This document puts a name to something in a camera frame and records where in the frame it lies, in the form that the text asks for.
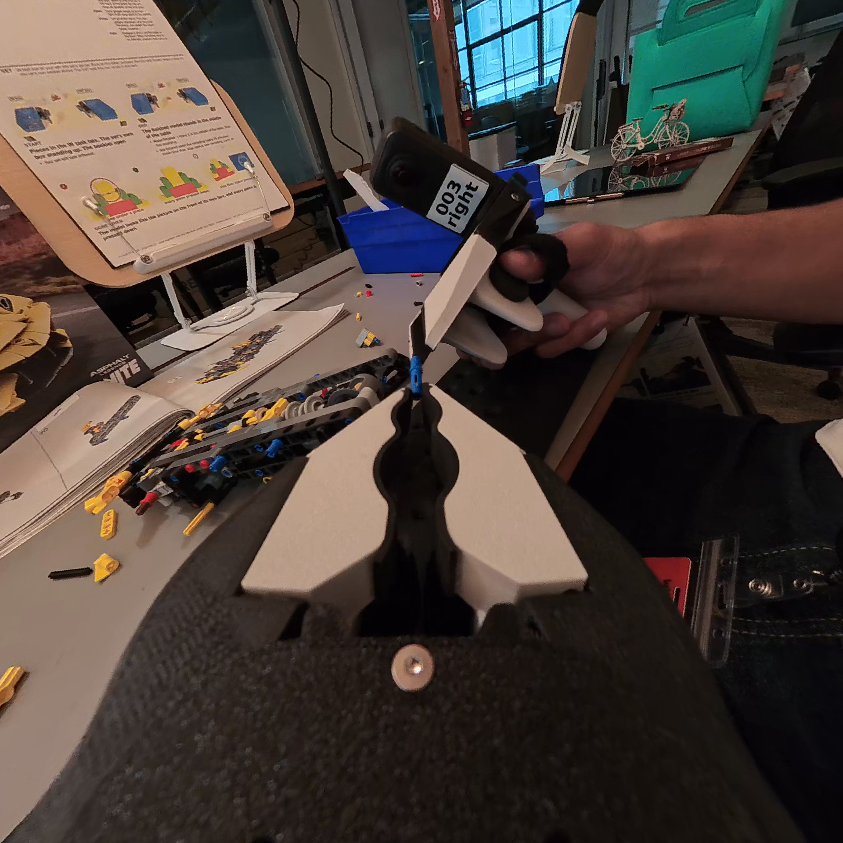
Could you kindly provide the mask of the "wooden board instruction sheet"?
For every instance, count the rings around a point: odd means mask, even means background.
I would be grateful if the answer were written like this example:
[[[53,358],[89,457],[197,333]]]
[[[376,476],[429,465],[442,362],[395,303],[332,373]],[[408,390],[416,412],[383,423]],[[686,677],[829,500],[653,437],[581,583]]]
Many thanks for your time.
[[[292,197],[155,2],[1,3],[2,187],[126,288],[285,227]]]

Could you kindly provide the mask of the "printed paper sheet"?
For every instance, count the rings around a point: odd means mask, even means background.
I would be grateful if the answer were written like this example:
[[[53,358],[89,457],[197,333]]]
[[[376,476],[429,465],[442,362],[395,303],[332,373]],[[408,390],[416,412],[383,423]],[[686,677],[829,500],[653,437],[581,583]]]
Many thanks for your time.
[[[618,395],[672,401],[731,416],[741,413],[693,317],[671,321],[661,333],[651,335]]]

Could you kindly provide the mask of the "black swivel chair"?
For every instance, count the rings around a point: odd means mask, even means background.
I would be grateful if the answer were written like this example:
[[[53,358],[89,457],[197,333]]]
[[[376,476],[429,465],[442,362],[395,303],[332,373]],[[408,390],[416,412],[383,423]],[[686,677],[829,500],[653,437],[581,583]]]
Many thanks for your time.
[[[841,324],[780,322],[771,344],[735,334],[720,318],[709,318],[707,329],[723,355],[825,371],[827,377],[815,388],[816,395],[827,400],[842,395]]]

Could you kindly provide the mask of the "black glossy panel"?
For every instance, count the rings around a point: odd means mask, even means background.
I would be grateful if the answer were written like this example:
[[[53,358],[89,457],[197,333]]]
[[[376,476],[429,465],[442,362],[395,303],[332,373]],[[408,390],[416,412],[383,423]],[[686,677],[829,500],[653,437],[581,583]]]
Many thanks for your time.
[[[544,192],[544,201],[559,205],[674,191],[690,180],[699,166],[699,161],[691,160],[651,169],[614,165],[584,170],[578,166],[572,178]]]

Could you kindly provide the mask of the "lego set cardboard box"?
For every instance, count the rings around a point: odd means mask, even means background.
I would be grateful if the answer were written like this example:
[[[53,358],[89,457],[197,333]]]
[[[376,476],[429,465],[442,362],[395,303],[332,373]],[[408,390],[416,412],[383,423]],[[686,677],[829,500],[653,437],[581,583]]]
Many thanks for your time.
[[[1,449],[82,387],[152,370],[1,192]]]

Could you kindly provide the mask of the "person's right hand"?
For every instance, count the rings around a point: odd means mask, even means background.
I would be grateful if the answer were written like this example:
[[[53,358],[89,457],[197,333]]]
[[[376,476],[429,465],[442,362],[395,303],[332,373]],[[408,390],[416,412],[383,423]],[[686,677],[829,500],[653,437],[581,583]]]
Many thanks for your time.
[[[569,264],[560,289],[586,313],[576,320],[550,313],[540,331],[503,332],[508,353],[533,349],[539,357],[557,357],[647,312],[658,234],[658,225],[622,228],[596,223],[577,223],[555,234],[566,248]]]

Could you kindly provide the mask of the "scattered loose lego pieces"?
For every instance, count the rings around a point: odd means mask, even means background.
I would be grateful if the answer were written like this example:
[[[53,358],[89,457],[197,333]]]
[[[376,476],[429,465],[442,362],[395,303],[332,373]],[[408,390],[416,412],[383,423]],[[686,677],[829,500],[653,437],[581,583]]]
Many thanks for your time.
[[[366,319],[406,326],[439,280],[437,272],[364,273],[357,284],[357,309]]]

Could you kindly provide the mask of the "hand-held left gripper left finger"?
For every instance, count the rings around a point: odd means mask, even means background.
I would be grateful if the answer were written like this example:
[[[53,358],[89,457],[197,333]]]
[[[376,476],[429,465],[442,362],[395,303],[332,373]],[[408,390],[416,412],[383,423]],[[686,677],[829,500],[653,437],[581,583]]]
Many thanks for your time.
[[[330,605],[349,620],[373,600],[389,515],[375,459],[408,396],[395,392],[311,454],[241,581],[246,593]]]

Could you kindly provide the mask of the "black yellow lego car chassis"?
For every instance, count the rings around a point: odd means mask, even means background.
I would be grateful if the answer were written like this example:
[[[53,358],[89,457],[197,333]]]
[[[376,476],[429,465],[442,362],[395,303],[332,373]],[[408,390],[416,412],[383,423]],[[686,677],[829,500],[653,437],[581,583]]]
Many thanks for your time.
[[[132,461],[119,498],[138,515],[175,501],[206,511],[239,481],[266,482],[308,456],[406,385],[410,367],[408,357],[380,349],[349,368],[206,406]]]

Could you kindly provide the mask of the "white paper strip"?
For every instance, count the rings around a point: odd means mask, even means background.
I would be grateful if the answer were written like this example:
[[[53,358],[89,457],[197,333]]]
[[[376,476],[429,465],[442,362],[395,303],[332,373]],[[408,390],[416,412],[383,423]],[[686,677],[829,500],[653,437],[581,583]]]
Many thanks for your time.
[[[370,210],[378,213],[389,209],[389,207],[376,196],[371,185],[365,181],[361,174],[348,168],[343,171],[343,177],[346,182],[353,187],[354,192],[366,203]]]

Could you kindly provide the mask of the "wooden pillar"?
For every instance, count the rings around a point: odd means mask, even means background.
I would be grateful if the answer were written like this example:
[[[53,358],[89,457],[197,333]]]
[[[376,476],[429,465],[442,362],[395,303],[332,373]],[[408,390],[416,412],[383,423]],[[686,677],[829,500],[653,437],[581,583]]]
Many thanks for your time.
[[[462,121],[461,76],[451,1],[427,1],[432,43],[448,145],[469,155],[469,138]]]

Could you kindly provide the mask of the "blue plastic bin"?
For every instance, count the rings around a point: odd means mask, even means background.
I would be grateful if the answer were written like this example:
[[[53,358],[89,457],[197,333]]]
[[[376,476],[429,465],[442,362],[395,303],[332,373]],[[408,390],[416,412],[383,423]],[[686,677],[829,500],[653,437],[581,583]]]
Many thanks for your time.
[[[364,207],[339,224],[365,273],[437,272],[465,241],[450,229],[394,203],[387,211]]]

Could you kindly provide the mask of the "clear badge holder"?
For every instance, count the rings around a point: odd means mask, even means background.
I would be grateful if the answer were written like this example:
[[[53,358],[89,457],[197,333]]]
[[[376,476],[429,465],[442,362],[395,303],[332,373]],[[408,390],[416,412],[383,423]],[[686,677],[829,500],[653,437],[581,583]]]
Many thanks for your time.
[[[711,668],[721,667],[728,659],[738,555],[737,535],[701,545],[690,628]]]

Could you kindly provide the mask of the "teal felt bag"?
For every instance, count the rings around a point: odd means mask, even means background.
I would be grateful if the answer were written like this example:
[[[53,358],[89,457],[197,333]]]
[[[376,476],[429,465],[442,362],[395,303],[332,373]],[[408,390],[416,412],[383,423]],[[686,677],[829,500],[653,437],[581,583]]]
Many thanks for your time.
[[[760,112],[790,1],[669,2],[636,36],[627,121],[647,134],[660,104],[686,100],[690,141],[747,132]]]

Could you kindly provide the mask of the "person's right forearm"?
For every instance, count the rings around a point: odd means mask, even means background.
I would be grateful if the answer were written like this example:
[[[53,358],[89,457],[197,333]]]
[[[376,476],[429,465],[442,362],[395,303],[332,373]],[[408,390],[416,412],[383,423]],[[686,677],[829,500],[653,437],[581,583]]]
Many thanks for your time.
[[[842,323],[842,200],[668,220],[636,232],[659,310]]]

